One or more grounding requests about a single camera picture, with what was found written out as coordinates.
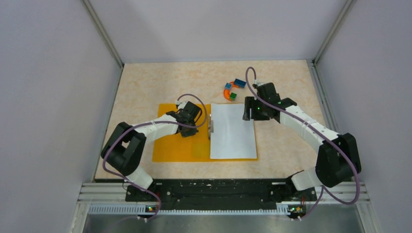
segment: table surface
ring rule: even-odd
[[[138,124],[156,119],[160,103],[174,103],[183,93],[195,94],[205,104],[228,103],[223,97],[224,85],[235,78],[245,80],[249,66],[255,68],[259,82],[273,82],[281,98],[291,98],[309,116],[325,123],[305,60],[126,64],[105,141],[120,122]],[[235,92],[234,103],[243,103],[245,96],[252,95],[247,87]],[[196,102],[190,97],[184,100]],[[275,120],[254,124],[258,161],[154,163],[150,143],[145,145],[140,164],[159,179],[284,178],[316,164],[315,151],[291,129]],[[103,170],[100,159],[95,178],[117,177]]]

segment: sheet of paper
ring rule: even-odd
[[[242,119],[244,104],[212,104],[211,159],[256,159],[253,121]]]

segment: cable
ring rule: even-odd
[[[306,121],[304,121],[302,118],[300,118],[300,117],[298,117],[298,116],[296,116],[296,115],[294,115],[294,114],[292,114],[292,113],[289,113],[289,112],[287,112],[287,111],[285,111],[285,110],[283,110],[283,109],[281,109],[281,108],[279,108],[279,107],[276,107],[276,106],[274,106],[274,105],[271,105],[270,103],[266,102],[266,101],[263,100],[261,97],[259,97],[259,96],[256,94],[256,92],[254,92],[253,88],[252,88],[252,87],[250,86],[250,84],[249,84],[248,72],[249,72],[250,69],[253,71],[253,74],[254,74],[254,76],[255,76],[255,80],[257,79],[257,78],[256,78],[256,71],[255,71],[255,69],[254,69],[253,67],[248,67],[248,68],[246,69],[246,73],[245,73],[246,84],[247,84],[249,90],[252,92],[252,94],[255,96],[256,99],[260,100],[260,101],[261,101],[262,103],[264,103],[265,105],[267,105],[267,106],[269,106],[269,107],[271,107],[271,108],[273,108],[273,109],[275,109],[275,110],[277,110],[277,111],[283,112],[283,113],[285,113],[285,114],[287,114],[287,115],[289,115],[289,116],[297,119],[298,121],[302,122],[303,124],[307,125],[311,130],[313,130],[316,134],[318,134],[321,138],[323,138],[327,143],[329,143],[335,150],[337,150],[337,151],[339,152],[339,154],[342,155],[342,157],[343,157],[343,158],[346,160],[346,162],[349,164],[350,169],[352,170],[353,175],[354,175],[354,177],[355,177],[355,184],[356,184],[356,193],[355,193],[355,197],[353,198],[353,200],[350,201],[350,202],[343,201],[343,200],[337,198],[336,196],[334,196],[334,195],[333,195],[326,187],[324,187],[324,186],[322,186],[322,193],[323,193],[323,189],[324,189],[331,197],[333,197],[336,201],[338,201],[338,202],[340,202],[340,203],[342,203],[342,204],[351,205],[351,204],[354,204],[355,202],[357,202],[358,199],[359,199],[359,195],[360,195],[360,193],[361,193],[361,185],[360,185],[360,183],[359,183],[359,175],[358,175],[358,172],[356,171],[355,166],[353,165],[352,161],[350,161],[350,159],[348,158],[348,156],[347,156],[335,143],[333,143],[332,141],[330,141],[330,140],[329,140],[327,137],[325,137],[321,132],[319,132],[319,131],[318,131],[317,129],[315,129],[313,126],[311,126],[310,124],[308,124],[308,123],[307,123]],[[320,200],[320,199],[318,199],[318,201],[314,204],[314,206],[311,208],[311,210],[319,203],[319,200]]]
[[[300,201],[300,205],[301,206],[305,205],[305,194],[302,195],[302,200]]]
[[[300,217],[300,219],[305,219],[310,213],[312,213],[312,211],[315,209],[315,207],[319,204],[322,195],[323,195],[323,190],[325,189],[325,187],[322,185],[322,189],[321,189],[321,194],[319,194],[318,200],[316,200],[316,202],[313,204],[313,206],[310,208],[309,211],[306,212],[305,215],[303,215],[302,217]]]
[[[195,124],[197,123],[197,121],[199,120],[199,118],[202,116],[202,113],[203,113],[203,111],[202,111],[202,109],[200,109],[200,114],[199,114],[199,116],[197,117],[197,119],[194,121]]]
[[[184,97],[184,96],[192,96],[192,97],[196,98],[196,99],[202,104],[202,107],[203,107],[203,109],[204,109],[204,111],[205,111],[205,119],[203,120],[203,122],[202,122],[200,125],[198,125],[198,126],[191,126],[191,125],[185,125],[185,124],[182,124],[182,123],[179,123],[179,122],[166,121],[166,120],[155,121],[154,123],[156,123],[156,124],[162,124],[162,123],[164,123],[164,124],[175,124],[175,125],[184,126],[184,127],[187,127],[187,128],[193,128],[193,129],[199,128],[199,127],[201,127],[202,125],[204,125],[204,124],[206,123],[206,121],[207,121],[207,110],[206,110],[205,104],[203,104],[203,102],[202,102],[197,96],[195,96],[195,95],[193,95],[193,94],[183,94],[183,95],[179,96],[179,98],[177,98],[177,100],[179,101],[179,100],[180,100],[182,97]],[[121,177],[122,179],[124,179],[125,181],[127,181],[130,185],[134,186],[135,188],[137,188],[137,189],[139,189],[139,190],[141,190],[141,191],[144,191],[144,192],[149,193],[150,195],[154,196],[154,197],[157,199],[157,201],[158,201],[158,203],[159,203],[159,207],[156,209],[154,215],[152,215],[152,216],[151,216],[150,218],[148,218],[147,220],[153,219],[153,218],[157,215],[157,213],[159,212],[160,207],[161,207],[161,205],[162,205],[162,201],[160,200],[160,198],[159,198],[156,194],[154,194],[152,191],[147,190],[147,189],[145,189],[145,188],[143,188],[143,187],[140,187],[139,185],[137,185],[137,184],[135,184],[134,182],[132,182],[131,180],[129,180],[127,177],[123,176],[122,174],[117,173],[117,172],[113,172],[113,171],[107,169],[107,167],[106,167],[106,161],[107,161],[107,158],[108,158],[108,156],[110,155],[110,153],[113,151],[114,147],[115,147],[130,131],[132,131],[132,130],[134,130],[134,129],[137,129],[137,128],[139,128],[139,127],[142,127],[142,126],[152,125],[152,123],[153,123],[153,122],[146,122],[146,123],[138,124],[138,125],[136,125],[136,126],[133,126],[133,127],[129,128],[129,129],[127,129],[124,133],[122,133],[122,134],[118,137],[118,139],[116,139],[116,141],[112,144],[112,146],[107,150],[107,152],[106,152],[106,154],[104,155],[104,158],[103,158],[103,170],[104,170],[104,171],[106,171],[106,172],[108,172],[108,173],[110,173],[110,174],[113,174],[113,175],[115,175],[115,176]],[[123,221],[123,220],[129,219],[129,218],[130,218],[130,217],[123,218],[123,219],[117,221],[117,222],[115,223],[115,225],[116,225],[117,223],[119,223],[119,222],[121,222],[121,221]]]
[[[121,187],[124,189],[124,190],[126,190],[127,191],[127,189],[126,188],[124,188],[124,184],[125,184],[126,182],[125,181],[123,181],[123,183],[121,184]]]

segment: white wall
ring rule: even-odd
[[[0,2],[0,231],[68,232],[119,68],[80,0]]]
[[[384,232],[412,207],[412,1],[357,1],[319,64],[342,132],[357,139]]]
[[[91,0],[125,63],[309,59],[346,0]]]

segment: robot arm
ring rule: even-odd
[[[273,83],[266,83],[259,86],[254,85],[254,88],[257,89],[257,95],[266,102],[300,117],[306,123],[302,123],[284,112],[275,110],[256,100],[254,97],[245,98],[243,119],[275,119],[278,123],[293,129],[318,153],[316,166],[287,178],[286,185],[289,186],[291,194],[320,185],[334,187],[353,176],[352,170],[346,160],[329,143],[324,141],[321,136],[310,129],[308,125],[311,125],[330,141],[338,145],[338,147],[348,155],[351,162],[355,165],[357,172],[359,173],[361,171],[356,140],[351,134],[346,133],[340,135],[308,116],[293,100],[289,98],[281,100],[279,94],[276,93]]]
[[[201,108],[190,101],[180,103],[177,106],[176,112],[167,112],[155,120],[146,122],[151,122],[151,125],[138,127],[129,132],[122,139],[122,143],[115,145],[114,149],[107,157],[107,162],[130,181],[140,187],[148,188],[153,182],[153,179],[141,166],[139,166],[145,144],[176,133],[180,133],[182,137],[195,135],[198,132],[197,129],[179,126],[173,124],[173,122],[195,126],[194,119],[199,112],[201,112]],[[106,152],[120,135],[131,127],[132,125],[128,125],[125,122],[116,126],[101,152],[102,158],[104,158]]]

